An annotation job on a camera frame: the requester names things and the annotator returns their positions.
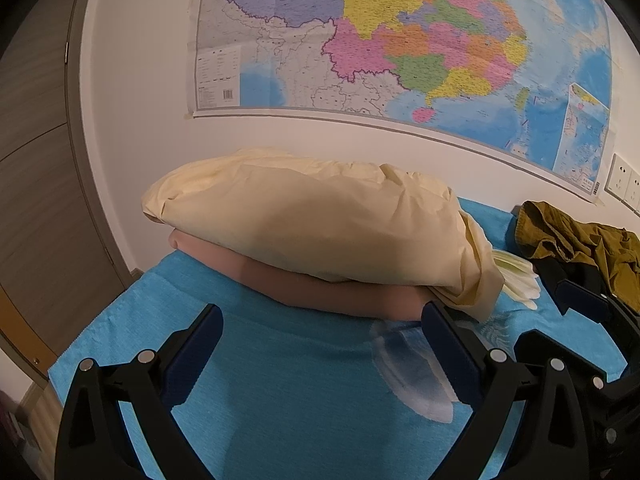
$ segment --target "electrical outlet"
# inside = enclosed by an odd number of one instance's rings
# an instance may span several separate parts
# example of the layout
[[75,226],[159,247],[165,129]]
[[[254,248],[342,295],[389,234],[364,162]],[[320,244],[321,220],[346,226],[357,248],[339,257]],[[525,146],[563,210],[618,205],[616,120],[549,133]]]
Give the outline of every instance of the electrical outlet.
[[607,181],[607,191],[617,196],[620,200],[624,200],[632,171],[631,166],[622,160],[622,157],[617,154],[614,155],[609,180]]
[[635,171],[631,172],[629,185],[626,187],[624,203],[633,210],[638,209],[638,206],[640,206],[640,175]]

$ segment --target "pillow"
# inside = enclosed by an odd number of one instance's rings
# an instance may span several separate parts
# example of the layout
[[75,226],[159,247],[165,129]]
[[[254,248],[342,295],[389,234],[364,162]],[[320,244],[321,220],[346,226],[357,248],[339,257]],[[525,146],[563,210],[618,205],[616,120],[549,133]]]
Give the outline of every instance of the pillow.
[[436,178],[272,149],[184,165],[142,198],[149,218],[329,282],[428,285],[478,320],[503,278],[480,226]]
[[272,267],[174,229],[169,245],[220,274],[287,306],[392,321],[418,321],[434,298],[426,286],[331,283]]

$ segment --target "cream pillow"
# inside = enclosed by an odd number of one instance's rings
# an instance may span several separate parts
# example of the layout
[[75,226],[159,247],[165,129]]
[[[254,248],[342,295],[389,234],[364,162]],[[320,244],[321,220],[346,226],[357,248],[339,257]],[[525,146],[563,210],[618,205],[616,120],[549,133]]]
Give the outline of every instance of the cream pillow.
[[142,205],[153,220],[281,269],[429,285],[479,320],[504,283],[484,232],[446,184],[388,164],[241,150],[172,171]]

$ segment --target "white wall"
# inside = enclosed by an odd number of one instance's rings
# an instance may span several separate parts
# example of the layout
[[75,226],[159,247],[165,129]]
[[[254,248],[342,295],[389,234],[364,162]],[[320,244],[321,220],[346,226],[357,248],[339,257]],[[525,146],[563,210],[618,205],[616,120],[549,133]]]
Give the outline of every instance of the white wall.
[[0,350],[0,400],[12,408],[20,404],[33,381]]
[[[531,174],[430,140],[353,124],[294,118],[189,118],[186,56],[190,0],[90,0],[81,54],[82,114],[92,168],[114,235],[130,268],[168,253],[170,229],[145,219],[140,196],[163,174],[243,146],[271,145],[301,155],[389,162],[434,174],[459,196],[511,210],[546,200],[579,221],[640,233],[640,218],[613,196],[593,205]],[[616,151],[640,170],[637,102],[640,56],[611,20]]]

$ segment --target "pink pillow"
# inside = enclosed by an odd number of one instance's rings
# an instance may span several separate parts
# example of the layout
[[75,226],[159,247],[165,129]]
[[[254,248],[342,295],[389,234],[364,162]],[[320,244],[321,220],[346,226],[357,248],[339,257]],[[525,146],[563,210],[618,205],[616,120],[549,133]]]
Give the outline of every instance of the pink pillow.
[[420,319],[424,304],[435,299],[426,286],[326,282],[264,264],[178,229],[169,236],[169,244],[228,278],[288,306],[413,321]]

